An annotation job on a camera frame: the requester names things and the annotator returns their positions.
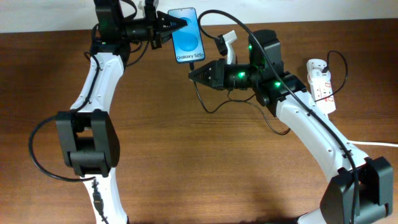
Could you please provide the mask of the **blue Samsung Galaxy smartphone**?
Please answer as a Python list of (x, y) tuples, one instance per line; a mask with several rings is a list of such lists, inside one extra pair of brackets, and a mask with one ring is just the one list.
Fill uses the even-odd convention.
[(205, 50), (195, 8), (171, 9), (168, 11), (168, 15), (183, 19), (187, 22), (187, 26), (172, 34), (177, 63), (190, 63), (204, 60)]

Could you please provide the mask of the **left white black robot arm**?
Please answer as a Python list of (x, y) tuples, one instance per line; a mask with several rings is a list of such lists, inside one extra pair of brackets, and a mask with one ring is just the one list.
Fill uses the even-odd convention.
[(97, 223), (129, 223), (116, 183), (120, 144), (109, 111), (118, 81), (124, 74), (131, 44), (143, 41), (161, 48), (187, 22), (144, 3), (144, 17), (124, 16), (118, 0), (96, 0), (97, 26), (91, 33), (90, 70), (69, 111), (55, 117), (63, 159), (84, 183)]

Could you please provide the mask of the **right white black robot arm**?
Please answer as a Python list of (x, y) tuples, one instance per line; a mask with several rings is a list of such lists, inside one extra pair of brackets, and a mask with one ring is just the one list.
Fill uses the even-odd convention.
[(374, 223), (393, 209), (394, 171), (383, 157), (370, 158), (348, 142), (324, 116), (306, 86), (284, 70), (273, 30), (258, 30), (249, 41), (249, 63), (214, 60), (189, 79), (216, 90), (248, 88), (257, 101), (303, 142), (323, 171), (328, 187), (314, 211), (286, 223)]

